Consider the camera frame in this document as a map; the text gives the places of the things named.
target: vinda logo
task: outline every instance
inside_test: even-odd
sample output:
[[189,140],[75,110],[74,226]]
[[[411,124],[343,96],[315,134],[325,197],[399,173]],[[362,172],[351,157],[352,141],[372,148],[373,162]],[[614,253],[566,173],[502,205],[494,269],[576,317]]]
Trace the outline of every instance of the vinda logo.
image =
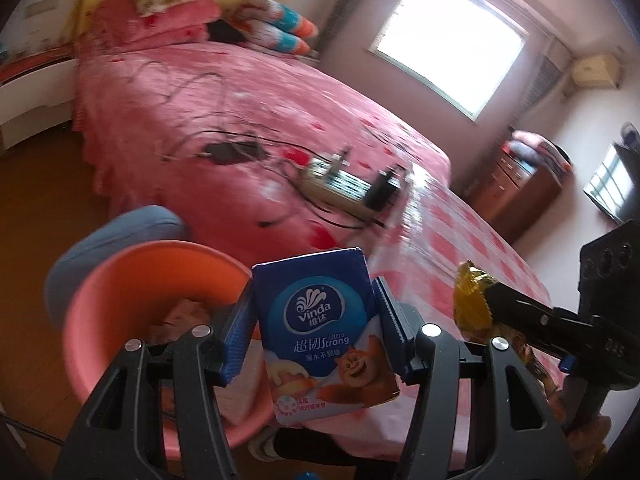
[[284,309],[284,324],[294,334],[309,334],[344,313],[344,298],[329,285],[309,285],[296,291]]

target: wooden floor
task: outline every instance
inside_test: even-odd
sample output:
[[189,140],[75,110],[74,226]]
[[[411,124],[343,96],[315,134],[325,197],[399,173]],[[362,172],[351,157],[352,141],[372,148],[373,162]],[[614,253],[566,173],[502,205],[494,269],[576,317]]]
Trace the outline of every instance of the wooden floor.
[[[92,193],[92,168],[81,151],[81,137],[58,127],[0,158],[0,402],[9,416],[60,438],[80,405],[66,380],[60,332],[43,308],[42,285],[56,259],[108,219],[107,202]],[[23,437],[49,475],[58,448]],[[246,448],[234,455],[248,480],[293,480],[308,470],[322,480],[353,475],[351,468],[261,463]]]

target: television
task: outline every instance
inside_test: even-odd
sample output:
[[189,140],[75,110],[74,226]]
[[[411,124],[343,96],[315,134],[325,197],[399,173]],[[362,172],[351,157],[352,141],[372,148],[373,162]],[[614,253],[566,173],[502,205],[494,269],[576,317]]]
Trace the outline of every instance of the television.
[[617,224],[640,221],[640,153],[614,142],[584,192]]

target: blue stool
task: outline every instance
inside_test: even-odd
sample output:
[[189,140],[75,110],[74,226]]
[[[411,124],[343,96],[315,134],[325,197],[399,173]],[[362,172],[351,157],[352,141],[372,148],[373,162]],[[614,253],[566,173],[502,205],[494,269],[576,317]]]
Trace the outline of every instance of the blue stool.
[[71,299],[95,267],[123,249],[155,240],[189,240],[189,230],[167,208],[150,205],[114,218],[60,256],[44,284],[44,305],[53,324],[62,328]]

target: air conditioner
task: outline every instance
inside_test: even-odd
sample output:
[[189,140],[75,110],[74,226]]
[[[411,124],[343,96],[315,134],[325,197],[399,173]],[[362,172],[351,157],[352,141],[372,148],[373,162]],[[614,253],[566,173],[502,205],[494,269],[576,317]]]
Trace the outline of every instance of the air conditioner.
[[584,57],[574,63],[572,77],[580,88],[620,88],[622,65],[613,54]]

